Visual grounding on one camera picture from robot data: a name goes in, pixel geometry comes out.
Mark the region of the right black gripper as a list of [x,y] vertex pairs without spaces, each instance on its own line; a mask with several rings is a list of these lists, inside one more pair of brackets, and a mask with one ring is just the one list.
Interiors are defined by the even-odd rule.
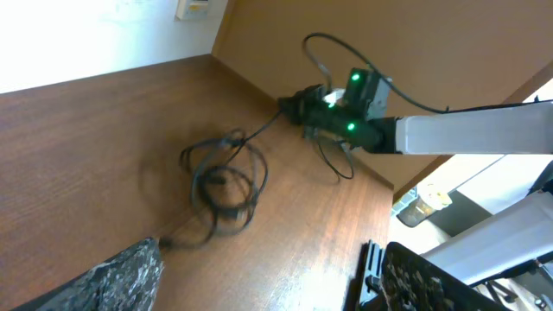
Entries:
[[277,99],[281,113],[293,125],[322,128],[328,125],[328,113],[323,103],[324,85],[308,86],[290,97]]

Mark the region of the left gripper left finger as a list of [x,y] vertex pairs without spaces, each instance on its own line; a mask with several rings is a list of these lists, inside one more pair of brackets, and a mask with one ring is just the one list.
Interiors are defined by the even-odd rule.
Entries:
[[146,238],[17,309],[150,311],[163,269],[157,240]]

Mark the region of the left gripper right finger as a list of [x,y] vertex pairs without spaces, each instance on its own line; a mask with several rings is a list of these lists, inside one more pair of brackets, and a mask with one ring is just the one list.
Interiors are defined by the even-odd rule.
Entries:
[[382,292],[392,311],[507,311],[398,242],[382,263]]

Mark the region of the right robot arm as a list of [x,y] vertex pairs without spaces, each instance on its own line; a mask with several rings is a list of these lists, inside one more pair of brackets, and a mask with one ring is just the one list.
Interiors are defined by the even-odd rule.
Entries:
[[372,154],[534,154],[552,151],[552,103],[476,107],[389,117],[387,79],[354,68],[346,87],[309,86],[277,103],[287,119]]

